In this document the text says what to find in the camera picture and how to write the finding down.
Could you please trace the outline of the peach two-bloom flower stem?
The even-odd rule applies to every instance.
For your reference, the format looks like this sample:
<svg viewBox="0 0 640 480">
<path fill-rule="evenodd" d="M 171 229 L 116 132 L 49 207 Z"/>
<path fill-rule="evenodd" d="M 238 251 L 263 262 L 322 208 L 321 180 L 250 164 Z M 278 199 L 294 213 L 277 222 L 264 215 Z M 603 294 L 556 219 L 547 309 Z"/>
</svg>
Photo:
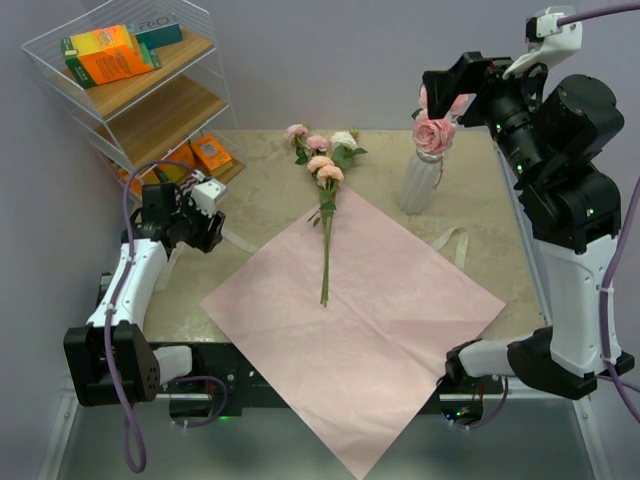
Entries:
<svg viewBox="0 0 640 480">
<path fill-rule="evenodd" d="M 344 173 L 328 156 L 314 156 L 307 163 L 318 187 L 319 207 L 311 217 L 313 225 L 322 225 L 323 232 L 323 276 L 320 304 L 326 307 L 329 302 L 330 250 L 333 218 L 337 211 L 337 191 L 344 181 Z"/>
</svg>

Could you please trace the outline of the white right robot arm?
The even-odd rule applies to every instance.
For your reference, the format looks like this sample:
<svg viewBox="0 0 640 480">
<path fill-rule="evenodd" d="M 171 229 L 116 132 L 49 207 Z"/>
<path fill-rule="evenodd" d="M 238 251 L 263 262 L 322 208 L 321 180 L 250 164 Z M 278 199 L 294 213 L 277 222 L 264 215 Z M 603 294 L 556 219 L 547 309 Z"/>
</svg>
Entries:
<svg viewBox="0 0 640 480">
<path fill-rule="evenodd" d="M 548 68 L 512 71 L 508 57 L 466 52 L 446 70 L 422 76 L 428 113 L 443 118 L 463 94 L 463 127 L 486 127 L 515 175 L 515 191 L 547 269 L 551 321 L 512 340 L 477 339 L 447 353 L 445 379 L 459 393 L 481 377 L 514 377 L 570 400 L 600 377 L 623 375 L 634 357 L 615 334 L 613 261 L 623 244 L 621 196 L 594 158 L 624 126 L 613 91 L 585 74 L 545 90 Z"/>
</svg>

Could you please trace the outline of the pink two-bloom flower stem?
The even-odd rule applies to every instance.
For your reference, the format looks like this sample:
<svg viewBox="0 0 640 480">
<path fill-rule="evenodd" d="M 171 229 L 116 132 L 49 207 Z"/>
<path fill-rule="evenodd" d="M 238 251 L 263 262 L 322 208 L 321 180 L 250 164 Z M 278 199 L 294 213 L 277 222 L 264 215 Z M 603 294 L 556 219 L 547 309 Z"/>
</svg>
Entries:
<svg viewBox="0 0 640 480">
<path fill-rule="evenodd" d="M 419 109 L 412 114 L 413 140 L 421 152 L 440 155 L 453 144 L 457 118 L 462 115 L 469 102 L 468 94 L 459 95 L 449 111 L 441 119 L 432 119 L 428 113 L 428 97 L 424 85 L 420 87 Z"/>
</svg>

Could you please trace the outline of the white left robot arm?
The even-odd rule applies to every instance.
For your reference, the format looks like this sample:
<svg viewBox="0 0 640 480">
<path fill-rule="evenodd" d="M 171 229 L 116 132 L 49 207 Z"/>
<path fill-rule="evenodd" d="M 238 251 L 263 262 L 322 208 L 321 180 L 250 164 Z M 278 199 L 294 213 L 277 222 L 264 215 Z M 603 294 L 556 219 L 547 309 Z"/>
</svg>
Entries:
<svg viewBox="0 0 640 480">
<path fill-rule="evenodd" d="M 154 184 L 143 188 L 139 208 L 126 210 L 116 270 L 85 326 L 68 329 L 63 340 L 81 405 L 148 402 L 171 381 L 185 392 L 205 385 L 207 368 L 193 359 L 190 347 L 153 348 L 143 325 L 176 247 L 209 253 L 221 242 L 225 216 L 218 205 L 225 193 L 215 179 L 187 192 L 174 183 Z"/>
</svg>

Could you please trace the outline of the purple pink wrapping paper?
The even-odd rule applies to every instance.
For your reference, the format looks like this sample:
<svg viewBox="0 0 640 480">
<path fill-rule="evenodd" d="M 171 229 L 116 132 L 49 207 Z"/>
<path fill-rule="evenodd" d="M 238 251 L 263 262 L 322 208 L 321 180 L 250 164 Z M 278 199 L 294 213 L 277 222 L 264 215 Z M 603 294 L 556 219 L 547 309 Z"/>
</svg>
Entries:
<svg viewBox="0 0 640 480">
<path fill-rule="evenodd" d="M 447 352 L 504 305 L 351 189 L 322 243 L 297 220 L 202 306 L 360 479 L 435 391 Z"/>
</svg>

